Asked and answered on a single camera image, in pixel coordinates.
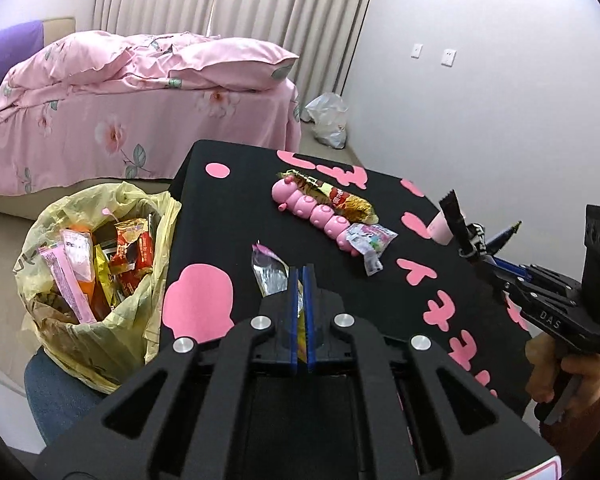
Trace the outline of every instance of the floral bedspread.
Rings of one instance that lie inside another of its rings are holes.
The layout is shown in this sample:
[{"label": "floral bedspread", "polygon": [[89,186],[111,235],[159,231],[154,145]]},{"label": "floral bedspread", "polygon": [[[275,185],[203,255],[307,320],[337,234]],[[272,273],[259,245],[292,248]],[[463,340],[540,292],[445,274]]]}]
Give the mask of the floral bedspread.
[{"label": "floral bedspread", "polygon": [[[177,83],[112,93],[65,85],[62,98],[43,102],[36,101],[44,94],[27,102],[23,92],[25,105],[0,107],[0,195],[89,178],[173,178],[199,139],[297,151],[298,93],[286,78],[264,91]],[[0,101],[8,93],[5,81]]]}]

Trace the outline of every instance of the human hand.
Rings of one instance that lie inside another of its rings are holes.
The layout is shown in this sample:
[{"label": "human hand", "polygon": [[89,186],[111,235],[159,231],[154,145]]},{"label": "human hand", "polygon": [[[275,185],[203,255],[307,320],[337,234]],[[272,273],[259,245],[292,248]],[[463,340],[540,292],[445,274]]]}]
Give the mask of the human hand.
[{"label": "human hand", "polygon": [[541,333],[526,343],[525,354],[534,366],[526,391],[535,402],[554,399],[554,382],[560,368],[567,373],[582,376],[582,383],[571,397],[566,415],[576,417],[600,398],[600,355],[568,354],[562,361],[555,357],[555,341]]}]

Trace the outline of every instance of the pink bedding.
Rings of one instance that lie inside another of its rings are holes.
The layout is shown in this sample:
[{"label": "pink bedding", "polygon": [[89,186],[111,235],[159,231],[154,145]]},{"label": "pink bedding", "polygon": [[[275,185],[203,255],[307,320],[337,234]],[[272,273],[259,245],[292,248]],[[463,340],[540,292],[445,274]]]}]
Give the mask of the pink bedding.
[{"label": "pink bedding", "polygon": [[90,50],[85,38],[68,38],[0,86],[0,195],[89,178],[172,178],[198,139],[298,149],[298,93],[286,79],[296,56],[280,47],[98,31],[86,38],[97,44]]}]

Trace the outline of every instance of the silver screw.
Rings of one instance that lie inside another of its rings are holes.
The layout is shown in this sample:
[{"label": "silver screw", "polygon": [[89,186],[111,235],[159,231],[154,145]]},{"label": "silver screw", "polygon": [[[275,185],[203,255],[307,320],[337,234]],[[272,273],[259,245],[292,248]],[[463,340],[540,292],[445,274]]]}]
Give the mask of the silver screw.
[{"label": "silver screw", "polygon": [[333,318],[333,322],[342,328],[346,328],[347,326],[353,325],[356,320],[353,318],[351,314],[338,314]]},{"label": "silver screw", "polygon": [[196,344],[193,342],[193,339],[190,337],[179,337],[176,341],[173,342],[173,349],[178,354],[186,354],[187,352],[191,352],[193,347]]},{"label": "silver screw", "polygon": [[251,319],[251,326],[256,330],[266,330],[271,326],[271,320],[267,316],[256,316]]},{"label": "silver screw", "polygon": [[429,350],[431,348],[431,339],[425,335],[415,335],[411,338],[411,346],[416,350]]}]

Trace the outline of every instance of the light switch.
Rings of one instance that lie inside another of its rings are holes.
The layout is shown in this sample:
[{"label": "light switch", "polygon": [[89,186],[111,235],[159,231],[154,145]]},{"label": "light switch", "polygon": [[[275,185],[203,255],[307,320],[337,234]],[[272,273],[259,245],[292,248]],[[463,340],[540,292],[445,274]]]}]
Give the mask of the light switch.
[{"label": "light switch", "polygon": [[442,53],[442,64],[444,66],[453,66],[454,65],[454,59],[456,58],[456,51],[452,50],[450,48],[445,49],[445,51]]},{"label": "light switch", "polygon": [[413,45],[413,50],[411,51],[411,57],[418,59],[420,57],[420,51],[422,50],[422,44],[416,43]]}]

